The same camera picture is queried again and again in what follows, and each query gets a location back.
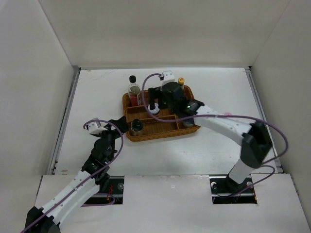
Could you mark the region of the glass jar black grinder top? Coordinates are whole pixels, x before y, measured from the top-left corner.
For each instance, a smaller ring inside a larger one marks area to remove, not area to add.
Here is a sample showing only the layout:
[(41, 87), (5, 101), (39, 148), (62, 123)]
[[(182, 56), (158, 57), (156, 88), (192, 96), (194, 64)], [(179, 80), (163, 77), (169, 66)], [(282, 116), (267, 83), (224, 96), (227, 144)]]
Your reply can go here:
[(139, 136), (143, 130), (143, 122), (140, 119), (134, 119), (131, 122), (131, 132), (133, 136)]

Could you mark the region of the red sauce bottle yellow cap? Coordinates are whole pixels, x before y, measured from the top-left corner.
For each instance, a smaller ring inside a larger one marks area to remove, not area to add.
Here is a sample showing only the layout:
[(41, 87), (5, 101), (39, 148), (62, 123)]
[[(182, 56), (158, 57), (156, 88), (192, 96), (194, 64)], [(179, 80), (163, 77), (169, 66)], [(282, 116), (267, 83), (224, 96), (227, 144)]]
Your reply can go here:
[(185, 79), (183, 77), (178, 78), (178, 84), (182, 89), (184, 89), (184, 83)]

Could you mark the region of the clear bottle red label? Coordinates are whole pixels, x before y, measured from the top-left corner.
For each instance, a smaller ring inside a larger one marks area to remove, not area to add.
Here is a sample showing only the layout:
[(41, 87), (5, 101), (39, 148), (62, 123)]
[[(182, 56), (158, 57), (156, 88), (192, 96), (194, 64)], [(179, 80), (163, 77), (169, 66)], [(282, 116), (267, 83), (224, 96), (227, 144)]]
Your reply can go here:
[(128, 97), (131, 103), (131, 106), (141, 105), (141, 89), (136, 82), (136, 76), (131, 75), (129, 77), (129, 86), (128, 86)]

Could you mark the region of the white shaker silver lid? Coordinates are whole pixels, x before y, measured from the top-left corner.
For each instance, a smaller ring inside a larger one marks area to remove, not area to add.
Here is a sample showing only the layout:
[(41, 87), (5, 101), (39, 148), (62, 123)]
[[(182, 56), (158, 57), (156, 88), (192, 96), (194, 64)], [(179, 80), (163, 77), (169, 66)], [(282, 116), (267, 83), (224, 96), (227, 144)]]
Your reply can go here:
[(152, 114), (152, 115), (157, 115), (159, 112), (160, 112), (160, 108), (159, 108), (159, 105), (158, 105), (158, 103), (155, 103), (154, 104), (154, 108), (153, 109), (151, 109), (151, 105), (149, 104), (148, 105), (148, 111)]

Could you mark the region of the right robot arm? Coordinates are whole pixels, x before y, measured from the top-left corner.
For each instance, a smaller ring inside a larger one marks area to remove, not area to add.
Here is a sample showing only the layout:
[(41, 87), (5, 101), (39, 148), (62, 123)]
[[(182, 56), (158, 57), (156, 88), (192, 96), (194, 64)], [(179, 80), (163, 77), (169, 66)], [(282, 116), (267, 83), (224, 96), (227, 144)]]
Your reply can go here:
[(157, 100), (160, 108), (168, 108), (183, 122), (211, 129), (240, 146), (240, 157), (225, 179), (227, 188), (232, 192), (244, 186), (246, 177), (262, 165), (272, 148), (271, 138), (262, 121), (247, 124), (219, 115), (203, 102), (187, 98), (176, 82), (149, 88), (148, 95), (150, 110), (155, 108)]

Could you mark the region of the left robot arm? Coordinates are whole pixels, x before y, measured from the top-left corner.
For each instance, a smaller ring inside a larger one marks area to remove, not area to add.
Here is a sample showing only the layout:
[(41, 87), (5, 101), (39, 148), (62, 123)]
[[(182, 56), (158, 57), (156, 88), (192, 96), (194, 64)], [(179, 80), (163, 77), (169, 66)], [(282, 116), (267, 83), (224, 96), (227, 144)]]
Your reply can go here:
[(94, 118), (83, 128), (98, 138), (88, 159), (74, 179), (52, 200), (28, 211), (24, 233), (59, 233), (71, 213), (107, 187), (109, 166), (121, 152), (115, 149), (115, 141), (118, 138), (123, 140), (123, 135), (129, 130), (126, 117), (109, 121)]

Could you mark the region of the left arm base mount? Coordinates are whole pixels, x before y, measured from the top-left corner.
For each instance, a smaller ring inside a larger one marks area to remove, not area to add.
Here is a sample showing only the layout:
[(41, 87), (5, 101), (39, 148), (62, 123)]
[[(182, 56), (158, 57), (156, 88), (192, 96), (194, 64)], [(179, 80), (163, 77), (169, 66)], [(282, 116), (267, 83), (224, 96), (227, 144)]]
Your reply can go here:
[(114, 204), (123, 204), (124, 176), (112, 176), (105, 187), (89, 198), (83, 206), (103, 206), (111, 204), (113, 197)]

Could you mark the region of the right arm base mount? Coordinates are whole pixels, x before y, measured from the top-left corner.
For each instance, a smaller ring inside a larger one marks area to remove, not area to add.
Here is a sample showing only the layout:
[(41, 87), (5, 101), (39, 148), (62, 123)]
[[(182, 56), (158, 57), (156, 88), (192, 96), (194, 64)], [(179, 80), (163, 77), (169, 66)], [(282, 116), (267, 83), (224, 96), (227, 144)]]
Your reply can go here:
[(250, 176), (242, 184), (230, 183), (226, 176), (211, 176), (209, 182), (213, 204), (257, 204)]

